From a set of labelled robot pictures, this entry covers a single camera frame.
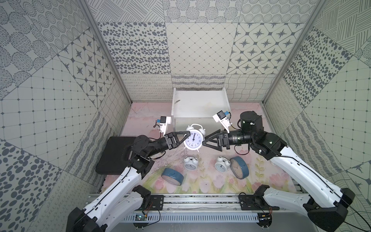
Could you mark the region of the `white twin-bell alarm clock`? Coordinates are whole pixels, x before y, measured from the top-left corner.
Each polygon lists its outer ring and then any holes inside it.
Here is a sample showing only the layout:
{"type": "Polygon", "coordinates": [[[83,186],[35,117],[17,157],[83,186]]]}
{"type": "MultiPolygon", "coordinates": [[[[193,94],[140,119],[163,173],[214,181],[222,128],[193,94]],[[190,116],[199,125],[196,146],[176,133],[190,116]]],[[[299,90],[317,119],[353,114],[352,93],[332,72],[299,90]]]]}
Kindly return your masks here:
{"type": "Polygon", "coordinates": [[[231,162],[225,158],[225,157],[222,157],[222,156],[219,156],[217,159],[216,159],[216,162],[214,164],[214,167],[217,171],[221,172],[221,173],[224,173],[228,170],[228,168],[230,167],[231,165],[231,162]]]}
{"type": "Polygon", "coordinates": [[[205,129],[202,125],[194,123],[186,130],[190,132],[190,136],[184,141],[185,147],[192,151],[199,151],[206,135],[205,129]]]}
{"type": "Polygon", "coordinates": [[[198,167],[199,160],[196,157],[185,157],[184,161],[184,168],[187,170],[196,170],[198,167]]]}

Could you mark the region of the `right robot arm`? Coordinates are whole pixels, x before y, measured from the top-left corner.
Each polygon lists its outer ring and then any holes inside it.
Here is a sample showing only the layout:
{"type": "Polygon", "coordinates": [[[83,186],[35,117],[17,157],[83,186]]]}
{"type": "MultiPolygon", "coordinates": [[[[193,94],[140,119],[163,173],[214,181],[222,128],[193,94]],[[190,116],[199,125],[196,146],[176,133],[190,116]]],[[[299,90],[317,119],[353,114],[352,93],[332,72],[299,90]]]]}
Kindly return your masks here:
{"type": "Polygon", "coordinates": [[[336,231],[345,222],[348,208],[355,198],[353,191],[340,188],[325,179],[278,135],[266,132],[260,115],[254,111],[242,112],[237,130],[229,130],[231,123],[225,112],[220,111],[213,118],[223,125],[224,130],[206,136],[203,141],[205,147],[222,151],[223,148],[247,144],[257,154],[283,169],[306,190],[306,193],[291,193],[260,185],[253,195],[257,205],[302,214],[326,232],[336,231]]]}

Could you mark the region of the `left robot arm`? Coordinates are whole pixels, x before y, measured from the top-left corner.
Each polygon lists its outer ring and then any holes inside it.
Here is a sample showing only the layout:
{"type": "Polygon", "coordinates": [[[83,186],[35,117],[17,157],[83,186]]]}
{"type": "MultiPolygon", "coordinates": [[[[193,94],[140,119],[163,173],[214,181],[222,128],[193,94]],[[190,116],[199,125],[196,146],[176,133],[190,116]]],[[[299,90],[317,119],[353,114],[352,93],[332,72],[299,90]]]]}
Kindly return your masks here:
{"type": "Polygon", "coordinates": [[[68,216],[68,232],[110,232],[125,217],[150,205],[151,191],[139,183],[154,164],[152,155],[180,146],[190,131],[170,132],[151,141],[147,136],[135,138],[130,147],[131,159],[116,181],[83,209],[75,208],[68,216]]]}

